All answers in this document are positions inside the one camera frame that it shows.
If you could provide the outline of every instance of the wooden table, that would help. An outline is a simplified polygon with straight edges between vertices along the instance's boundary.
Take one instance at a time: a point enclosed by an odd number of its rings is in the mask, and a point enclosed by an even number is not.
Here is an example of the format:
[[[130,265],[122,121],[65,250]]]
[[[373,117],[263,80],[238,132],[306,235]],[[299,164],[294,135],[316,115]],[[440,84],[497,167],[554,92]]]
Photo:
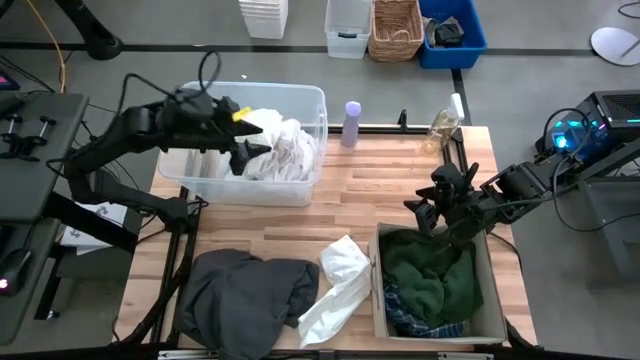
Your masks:
[[[478,162],[478,186],[497,172],[486,127],[463,128],[469,164]],[[318,254],[345,234],[367,253],[378,222],[416,226],[413,213],[403,200],[416,198],[416,189],[430,186],[431,172],[442,164],[442,157],[430,158],[418,153],[421,136],[361,135],[355,151],[340,147],[339,137],[330,136],[322,178],[315,185],[313,202],[304,208],[264,208],[211,204],[202,212],[195,255],[235,248],[250,251],[262,259],[296,258],[317,262]],[[153,179],[151,193],[177,196],[180,186],[159,173]],[[140,234],[145,236],[162,228],[155,221]],[[508,226],[494,232],[513,241]],[[170,234],[157,235],[136,249],[129,280],[122,300],[116,331],[124,337],[147,313],[158,296]],[[521,335],[536,343],[531,315],[518,260],[504,244],[487,237],[493,270],[504,313]],[[318,298],[330,288],[321,275]],[[174,300],[169,303],[162,339],[173,319]],[[283,327],[275,349],[297,349],[297,330]],[[181,348],[201,348],[181,336]],[[371,299],[365,300],[344,328],[316,348],[340,350],[463,350],[465,346],[408,344],[377,339],[373,335]]]

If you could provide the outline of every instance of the green cloth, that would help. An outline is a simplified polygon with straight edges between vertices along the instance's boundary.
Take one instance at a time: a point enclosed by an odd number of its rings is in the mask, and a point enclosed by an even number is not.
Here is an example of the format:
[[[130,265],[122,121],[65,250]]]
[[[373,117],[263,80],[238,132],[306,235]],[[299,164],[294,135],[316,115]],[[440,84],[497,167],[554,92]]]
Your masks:
[[[482,306],[472,241],[454,244],[403,229],[380,237],[380,252],[400,299],[429,327],[466,321]]]

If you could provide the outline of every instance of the blue storage bin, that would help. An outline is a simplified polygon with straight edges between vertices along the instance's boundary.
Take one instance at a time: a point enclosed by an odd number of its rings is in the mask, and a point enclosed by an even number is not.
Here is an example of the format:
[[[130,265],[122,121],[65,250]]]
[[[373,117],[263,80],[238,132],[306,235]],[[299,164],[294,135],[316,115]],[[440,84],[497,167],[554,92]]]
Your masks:
[[[420,0],[422,16],[439,23],[453,16],[464,31],[464,41],[456,48],[432,48],[425,36],[420,51],[420,66],[425,69],[466,69],[473,67],[478,57],[487,50],[487,40],[473,0]]]

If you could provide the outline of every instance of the blue led light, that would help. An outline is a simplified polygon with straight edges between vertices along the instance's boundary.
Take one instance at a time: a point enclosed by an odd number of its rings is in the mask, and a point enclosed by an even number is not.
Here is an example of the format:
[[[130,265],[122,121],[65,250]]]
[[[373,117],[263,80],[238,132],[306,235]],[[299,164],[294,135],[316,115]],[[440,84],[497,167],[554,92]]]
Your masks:
[[[563,149],[567,146],[567,139],[564,136],[560,135],[555,139],[556,146],[560,149]]]

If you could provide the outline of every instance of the purple bottle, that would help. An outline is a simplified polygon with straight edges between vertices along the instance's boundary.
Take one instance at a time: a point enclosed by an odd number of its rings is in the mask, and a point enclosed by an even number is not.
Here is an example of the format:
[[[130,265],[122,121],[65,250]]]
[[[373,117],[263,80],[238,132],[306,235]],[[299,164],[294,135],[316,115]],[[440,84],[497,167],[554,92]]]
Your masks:
[[[344,109],[347,112],[347,117],[342,125],[341,144],[344,147],[352,148],[358,142],[358,119],[362,108],[359,102],[349,101],[345,104]]]

